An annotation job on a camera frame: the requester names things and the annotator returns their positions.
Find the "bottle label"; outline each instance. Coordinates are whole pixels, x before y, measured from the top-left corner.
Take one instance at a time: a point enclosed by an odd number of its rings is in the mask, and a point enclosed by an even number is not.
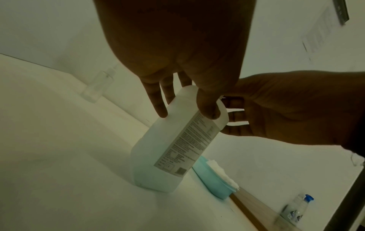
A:
[[[212,120],[197,112],[154,166],[183,177],[219,131]]]

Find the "white table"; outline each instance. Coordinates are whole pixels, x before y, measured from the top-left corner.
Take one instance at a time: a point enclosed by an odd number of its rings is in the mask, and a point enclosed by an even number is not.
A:
[[[134,186],[147,127],[73,76],[1,55],[0,73],[0,230],[256,230],[193,171],[172,194]]]

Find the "finger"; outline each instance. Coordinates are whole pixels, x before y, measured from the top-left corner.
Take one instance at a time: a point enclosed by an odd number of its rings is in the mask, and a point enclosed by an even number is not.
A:
[[[221,133],[235,136],[254,136],[249,124],[240,126],[225,126]]]
[[[193,84],[193,81],[185,72],[178,72],[178,77],[182,87],[190,86]]]
[[[151,101],[157,114],[160,117],[165,118],[167,116],[167,109],[166,109],[165,103],[162,100],[160,83],[142,82],[142,84],[143,84],[143,86],[147,92],[147,95],[149,97],[149,100]]]
[[[229,122],[247,121],[247,116],[245,111],[229,112],[228,117],[229,117]]]
[[[241,97],[225,97],[222,102],[226,108],[244,109],[244,99]]]
[[[203,116],[208,119],[218,119],[221,115],[219,111],[217,100],[220,94],[207,94],[199,88],[197,94],[197,105]]]
[[[165,94],[165,98],[167,101],[167,104],[170,104],[171,101],[175,98],[175,92],[174,92],[174,76],[171,75],[169,77],[166,77],[160,81],[161,88],[163,90],[163,93]]]

